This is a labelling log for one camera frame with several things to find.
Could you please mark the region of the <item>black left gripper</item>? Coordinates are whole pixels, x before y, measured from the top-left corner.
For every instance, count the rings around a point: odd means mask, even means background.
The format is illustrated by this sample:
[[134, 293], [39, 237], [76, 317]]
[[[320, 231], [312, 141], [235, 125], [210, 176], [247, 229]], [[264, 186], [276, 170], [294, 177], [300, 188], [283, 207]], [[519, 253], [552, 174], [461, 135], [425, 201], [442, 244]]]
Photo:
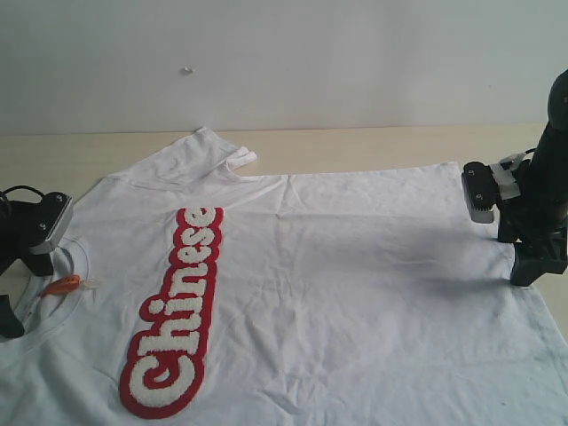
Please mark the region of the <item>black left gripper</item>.
[[[28, 228], [34, 206], [39, 202], [11, 201], [9, 212], [1, 216], [1, 273], [4, 274], [16, 261], [38, 277], [53, 275], [51, 251], [37, 252], [26, 247]], [[19, 338], [25, 328], [14, 314], [8, 295], [0, 295], [0, 335]]]

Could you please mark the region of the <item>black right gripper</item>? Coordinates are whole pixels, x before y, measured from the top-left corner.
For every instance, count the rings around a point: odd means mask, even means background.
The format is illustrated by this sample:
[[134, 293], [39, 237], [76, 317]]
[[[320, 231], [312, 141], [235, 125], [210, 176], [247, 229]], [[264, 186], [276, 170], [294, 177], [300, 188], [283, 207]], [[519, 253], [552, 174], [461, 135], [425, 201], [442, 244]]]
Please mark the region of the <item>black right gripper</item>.
[[545, 273], [567, 269], [567, 170], [523, 160], [513, 177], [520, 195], [497, 203], [497, 238], [515, 249], [510, 284], [530, 287]]

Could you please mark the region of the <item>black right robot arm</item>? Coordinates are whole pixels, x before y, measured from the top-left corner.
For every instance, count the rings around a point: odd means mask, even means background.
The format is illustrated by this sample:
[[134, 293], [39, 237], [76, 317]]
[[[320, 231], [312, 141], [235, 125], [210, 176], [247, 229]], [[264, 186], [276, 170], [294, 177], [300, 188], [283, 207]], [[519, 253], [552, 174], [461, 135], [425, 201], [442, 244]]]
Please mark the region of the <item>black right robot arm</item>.
[[514, 245], [510, 284], [529, 287], [567, 267], [567, 73], [553, 82], [548, 122], [531, 160], [513, 172], [520, 195], [498, 202], [498, 241]]

